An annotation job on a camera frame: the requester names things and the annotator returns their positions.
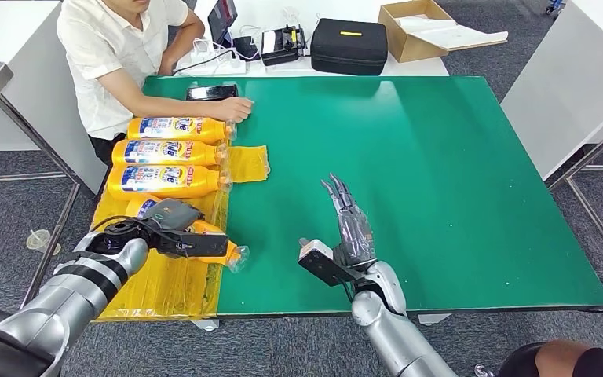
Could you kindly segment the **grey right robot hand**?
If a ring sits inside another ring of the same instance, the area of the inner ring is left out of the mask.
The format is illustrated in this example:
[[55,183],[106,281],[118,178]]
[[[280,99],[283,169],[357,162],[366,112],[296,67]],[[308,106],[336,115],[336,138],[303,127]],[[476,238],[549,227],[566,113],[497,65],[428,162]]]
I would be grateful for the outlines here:
[[342,263],[353,269],[366,269],[377,259],[370,223],[347,184],[333,173],[329,173],[329,178],[330,183],[322,180],[321,184],[327,190],[337,214]]

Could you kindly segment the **person's right hand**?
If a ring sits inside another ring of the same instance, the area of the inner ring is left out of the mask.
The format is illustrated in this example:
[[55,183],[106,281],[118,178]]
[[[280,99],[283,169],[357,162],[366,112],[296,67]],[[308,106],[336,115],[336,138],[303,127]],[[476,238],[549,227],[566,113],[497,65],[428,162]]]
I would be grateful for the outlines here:
[[240,123],[252,112],[254,102],[245,97],[230,97],[216,104],[215,119]]

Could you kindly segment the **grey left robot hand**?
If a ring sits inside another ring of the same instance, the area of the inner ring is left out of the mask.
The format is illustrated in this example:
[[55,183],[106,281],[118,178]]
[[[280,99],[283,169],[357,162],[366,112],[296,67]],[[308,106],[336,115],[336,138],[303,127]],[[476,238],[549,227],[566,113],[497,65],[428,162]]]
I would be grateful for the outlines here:
[[179,199],[149,202],[151,204],[144,208],[141,218],[154,221],[162,230],[188,231],[193,223],[204,219],[199,209]]

